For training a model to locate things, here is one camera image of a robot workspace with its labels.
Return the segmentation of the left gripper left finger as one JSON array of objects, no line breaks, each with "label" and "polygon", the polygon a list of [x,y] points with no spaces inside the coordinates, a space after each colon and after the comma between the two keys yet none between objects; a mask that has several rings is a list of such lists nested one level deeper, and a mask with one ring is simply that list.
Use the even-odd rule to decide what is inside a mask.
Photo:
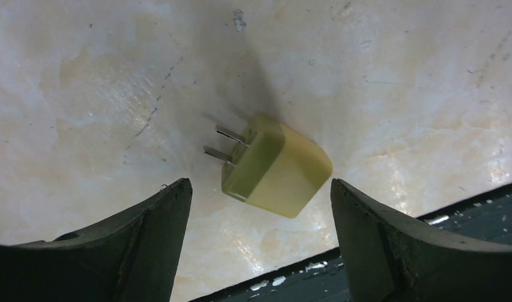
[{"label": "left gripper left finger", "polygon": [[182,178],[46,242],[0,245],[0,301],[168,301],[192,201]]}]

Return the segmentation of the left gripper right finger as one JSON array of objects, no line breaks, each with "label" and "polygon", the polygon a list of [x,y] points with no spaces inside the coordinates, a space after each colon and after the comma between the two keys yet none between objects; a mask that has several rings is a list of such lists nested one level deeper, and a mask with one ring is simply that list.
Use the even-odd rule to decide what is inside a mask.
[{"label": "left gripper right finger", "polygon": [[354,301],[512,301],[512,245],[440,230],[341,179],[330,195]]}]

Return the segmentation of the yellow charger plug left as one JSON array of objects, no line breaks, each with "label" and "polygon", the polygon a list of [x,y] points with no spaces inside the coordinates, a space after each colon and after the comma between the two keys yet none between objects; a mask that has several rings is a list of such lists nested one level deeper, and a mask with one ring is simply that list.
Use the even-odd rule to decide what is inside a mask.
[{"label": "yellow charger plug left", "polygon": [[241,134],[215,130],[235,142],[232,151],[203,151],[223,162],[222,192],[245,204],[295,218],[332,175],[319,145],[265,114],[253,116]]}]

